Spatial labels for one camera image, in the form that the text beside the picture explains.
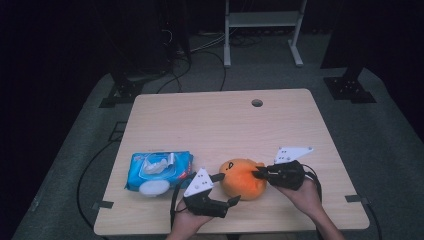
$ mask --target floor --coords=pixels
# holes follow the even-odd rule
[[[232,66],[222,66],[222,45],[192,55],[192,64],[176,60],[174,74],[145,84],[142,94],[307,88],[311,91],[358,194],[372,202],[386,240],[420,239],[424,235],[424,147],[387,93],[384,83],[365,69],[359,81],[376,103],[334,100],[323,78],[345,69],[320,69],[330,35],[302,34],[298,68],[287,46],[289,35],[249,37],[249,46],[232,48]],[[193,36],[191,47],[213,37]],[[68,134],[36,201],[14,238],[25,239],[164,239],[160,236],[97,236],[92,231],[119,142],[113,132],[127,121],[132,104],[99,108],[113,87],[110,75],[99,79]],[[343,231],[348,239],[377,239],[377,222],[366,209],[370,227]],[[223,236],[212,236],[221,239]],[[241,239],[315,239],[314,232],[249,235]]]

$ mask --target orange plush toy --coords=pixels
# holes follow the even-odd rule
[[[257,171],[257,163],[250,159],[231,159],[219,168],[220,173],[225,173],[224,180],[220,181],[224,192],[230,197],[241,195],[241,200],[253,200],[262,195],[266,189],[266,179],[257,179],[252,171]]]

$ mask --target white shelf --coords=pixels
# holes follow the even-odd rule
[[[298,11],[230,13],[229,27],[296,26]]]

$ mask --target black strap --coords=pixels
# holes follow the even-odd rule
[[[178,193],[180,192],[181,189],[181,185],[188,179],[193,179],[194,176],[196,176],[196,172],[193,172],[192,174],[188,175],[186,178],[182,179],[174,188],[174,193],[172,194],[172,200],[171,200],[171,210],[170,210],[170,214],[171,214],[171,229],[172,226],[174,225],[174,219],[175,219],[175,205],[177,204],[177,197],[178,197]]]

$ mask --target human hand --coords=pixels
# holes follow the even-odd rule
[[[186,240],[197,233],[213,217],[198,216],[191,213],[183,200],[177,205],[174,224],[166,240]]]
[[[278,186],[274,187],[290,199],[297,209],[311,218],[324,239],[345,239],[322,207],[314,181],[305,178],[303,185],[297,191]]]
[[[317,187],[309,178],[305,178],[302,186],[297,190],[274,186],[284,194],[294,206],[309,217],[313,217],[317,212],[324,211],[319,199]]]

